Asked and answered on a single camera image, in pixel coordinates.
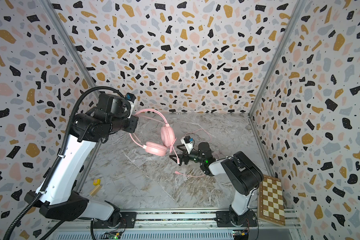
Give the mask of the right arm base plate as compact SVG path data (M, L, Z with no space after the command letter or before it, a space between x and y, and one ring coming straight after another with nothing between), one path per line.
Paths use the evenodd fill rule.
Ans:
M243 215L237 215L234 211L217 211L214 220L219 228L258 226L257 216L251 210L248 210Z

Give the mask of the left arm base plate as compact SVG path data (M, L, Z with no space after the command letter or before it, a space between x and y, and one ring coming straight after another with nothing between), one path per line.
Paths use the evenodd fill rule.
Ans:
M110 217L109 220L97 220L94 229L133 229L137 219L137 212L120 212Z

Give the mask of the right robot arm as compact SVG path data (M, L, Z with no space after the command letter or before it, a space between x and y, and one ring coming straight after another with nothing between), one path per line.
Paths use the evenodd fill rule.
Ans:
M219 224L240 227L250 224L250 201L264 180L262 171L242 151L232 156L216 159L209 143L201 142L198 148L188 150L188 144L177 146L181 154L170 155L179 166L189 162L199 163L205 176L227 175L235 188L234 200L227 217L217 217Z

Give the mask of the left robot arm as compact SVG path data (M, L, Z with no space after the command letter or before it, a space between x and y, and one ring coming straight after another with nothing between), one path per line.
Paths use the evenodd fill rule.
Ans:
M34 205L44 217L61 221L98 219L109 228L120 224L122 215L117 206L82 197L74 190L74 185L97 143L105 143L109 135L118 131L135 131L138 118L132 113L136 103L137 98L131 93L125 97L100 94L96 107L73 116L66 151L61 155L47 189Z

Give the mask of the pink headphones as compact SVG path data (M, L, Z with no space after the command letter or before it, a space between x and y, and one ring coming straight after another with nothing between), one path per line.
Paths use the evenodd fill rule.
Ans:
M145 116L144 113L154 113L160 116L161 120L156 118L149 118ZM142 109L135 113L135 117L139 117L140 114L143 114L143 118L148 118L159 122L156 124L156 129L150 128L147 124L143 124L142 127L139 127L139 134L144 133L146 142L140 140L136 134L130 134L131 140L140 148L144 149L146 153L156 155L159 157L164 157L167 153L172 153L174 150L174 144L177 140L173 128L170 126L167 118L160 113L158 110L154 109Z

